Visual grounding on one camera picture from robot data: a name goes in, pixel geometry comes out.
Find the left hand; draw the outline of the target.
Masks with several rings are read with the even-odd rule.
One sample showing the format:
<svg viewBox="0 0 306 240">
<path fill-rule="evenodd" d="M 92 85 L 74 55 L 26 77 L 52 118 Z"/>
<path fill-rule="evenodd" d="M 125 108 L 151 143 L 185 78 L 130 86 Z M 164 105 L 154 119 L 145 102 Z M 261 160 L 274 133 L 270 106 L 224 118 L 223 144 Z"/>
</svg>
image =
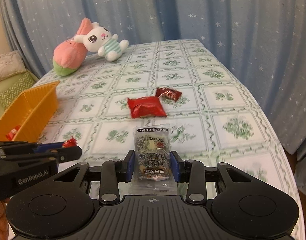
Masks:
<svg viewBox="0 0 306 240">
<path fill-rule="evenodd" d="M 6 205 L 10 201 L 10 198 L 0 200 L 0 240 L 8 240 L 9 226 L 6 218 Z"/>
</svg>

